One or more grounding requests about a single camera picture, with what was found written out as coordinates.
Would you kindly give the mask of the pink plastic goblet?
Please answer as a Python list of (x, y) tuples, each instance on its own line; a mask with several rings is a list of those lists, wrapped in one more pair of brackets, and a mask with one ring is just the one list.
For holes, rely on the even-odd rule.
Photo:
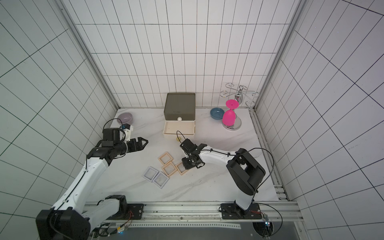
[(233, 126), (236, 121), (235, 109), (239, 107), (239, 102), (237, 100), (228, 100), (226, 101), (226, 107), (228, 110), (223, 115), (222, 123), (225, 126)]

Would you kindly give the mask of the blue bowl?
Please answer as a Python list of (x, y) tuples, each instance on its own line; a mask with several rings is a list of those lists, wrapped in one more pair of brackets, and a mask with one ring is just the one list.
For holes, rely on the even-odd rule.
[(225, 111), (221, 108), (212, 108), (210, 110), (210, 115), (214, 120), (222, 120)]

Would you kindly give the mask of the aluminium mounting rail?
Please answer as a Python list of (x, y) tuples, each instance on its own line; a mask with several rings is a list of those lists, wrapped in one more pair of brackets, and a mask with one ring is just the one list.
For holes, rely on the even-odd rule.
[(208, 227), (239, 229), (241, 222), (274, 224), (302, 222), (304, 220), (295, 202), (252, 203), (248, 212), (240, 216), (230, 202), (134, 202), (129, 212), (120, 219), (102, 221), (106, 227), (117, 228), (124, 224), (129, 228)]

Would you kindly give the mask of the peach brooch box top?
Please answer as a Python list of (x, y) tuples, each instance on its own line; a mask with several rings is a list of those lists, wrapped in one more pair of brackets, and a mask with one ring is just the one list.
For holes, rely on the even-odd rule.
[(168, 152), (165, 152), (164, 154), (158, 157), (158, 160), (161, 162), (163, 166), (165, 166), (169, 162), (172, 162), (173, 159), (174, 158)]

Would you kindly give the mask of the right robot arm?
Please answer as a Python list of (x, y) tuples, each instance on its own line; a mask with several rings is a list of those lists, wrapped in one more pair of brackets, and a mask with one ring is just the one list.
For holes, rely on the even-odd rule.
[(254, 196), (266, 175), (261, 164), (245, 149), (236, 152), (216, 150), (206, 144), (196, 145), (190, 139), (180, 144), (185, 157), (182, 164), (186, 170), (201, 168), (205, 164), (226, 166), (239, 191), (233, 203), (223, 203), (219, 207), (223, 220), (262, 219)]

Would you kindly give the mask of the chrome glass rack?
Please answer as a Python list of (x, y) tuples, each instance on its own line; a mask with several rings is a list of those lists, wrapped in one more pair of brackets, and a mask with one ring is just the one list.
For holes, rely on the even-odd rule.
[[(245, 102), (245, 106), (247, 108), (253, 108), (256, 104), (256, 98), (260, 95), (259, 92), (251, 91), (248, 87), (243, 85), (238, 85), (235, 89), (235, 85), (233, 83), (227, 83), (226, 88), (226, 90), (220, 92), (220, 97), (226, 98), (227, 101), (237, 100), (239, 102), (239, 107), (243, 104), (243, 102)], [(233, 126), (225, 126), (223, 123), (222, 125), (229, 131), (237, 131), (242, 125), (242, 120), (236, 114), (236, 121)]]

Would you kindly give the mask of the white brooch box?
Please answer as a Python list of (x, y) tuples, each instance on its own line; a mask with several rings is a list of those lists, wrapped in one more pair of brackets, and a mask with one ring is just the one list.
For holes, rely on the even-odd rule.
[(166, 183), (169, 181), (169, 177), (163, 172), (159, 172), (153, 179), (153, 183), (162, 189)]
[(143, 173), (143, 178), (149, 182), (153, 182), (159, 171), (153, 167), (148, 167)]

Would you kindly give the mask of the white brooch box left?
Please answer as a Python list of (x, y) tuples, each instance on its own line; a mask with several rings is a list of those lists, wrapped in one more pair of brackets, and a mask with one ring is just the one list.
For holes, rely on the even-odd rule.
[(143, 178), (149, 182), (153, 182), (159, 171), (153, 167), (148, 167), (143, 173)]

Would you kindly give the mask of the purple bowl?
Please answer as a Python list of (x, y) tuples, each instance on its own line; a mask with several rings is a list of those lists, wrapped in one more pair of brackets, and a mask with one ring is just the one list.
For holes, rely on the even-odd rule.
[(118, 120), (120, 121), (121, 125), (123, 125), (123, 124), (132, 125), (134, 122), (134, 117), (131, 113), (126, 112), (126, 113), (120, 114), (118, 116)]

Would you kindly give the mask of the white brooch box right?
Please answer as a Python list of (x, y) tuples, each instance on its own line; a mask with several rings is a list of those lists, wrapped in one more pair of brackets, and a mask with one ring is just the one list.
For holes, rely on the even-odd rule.
[(153, 179), (153, 183), (162, 189), (166, 183), (169, 181), (169, 177), (163, 172), (159, 172)]

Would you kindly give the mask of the three-tier drawer cabinet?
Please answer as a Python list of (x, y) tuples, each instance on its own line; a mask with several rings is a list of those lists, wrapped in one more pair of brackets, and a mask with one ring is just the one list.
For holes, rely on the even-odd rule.
[(168, 93), (164, 117), (165, 138), (176, 140), (183, 135), (186, 138), (193, 138), (196, 132), (196, 94)]

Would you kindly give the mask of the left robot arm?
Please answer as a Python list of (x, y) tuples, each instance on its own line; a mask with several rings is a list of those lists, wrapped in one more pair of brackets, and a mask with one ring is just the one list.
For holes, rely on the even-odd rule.
[(89, 234), (108, 218), (131, 219), (123, 195), (109, 196), (93, 210), (84, 212), (87, 199), (99, 178), (112, 161), (128, 153), (145, 149), (148, 140), (131, 138), (133, 127), (103, 129), (103, 138), (87, 154), (85, 165), (63, 196), (49, 209), (36, 217), (41, 240), (86, 240)]

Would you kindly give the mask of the peach brooch box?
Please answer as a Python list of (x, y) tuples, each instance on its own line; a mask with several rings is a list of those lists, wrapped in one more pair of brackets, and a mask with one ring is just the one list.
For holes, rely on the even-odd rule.
[(188, 172), (182, 162), (176, 164), (176, 169), (181, 176)]
[(172, 162), (173, 159), (174, 158), (168, 152), (165, 152), (164, 154), (158, 157), (158, 160), (161, 162), (163, 166), (165, 166), (169, 162)]
[(162, 167), (162, 170), (163, 170), (164, 174), (165, 174), (168, 178), (178, 171), (177, 168), (176, 168), (176, 166), (174, 165), (174, 163), (173, 163), (172, 161), (170, 161), (170, 162), (168, 162), (167, 164), (165, 164), (165, 165)]

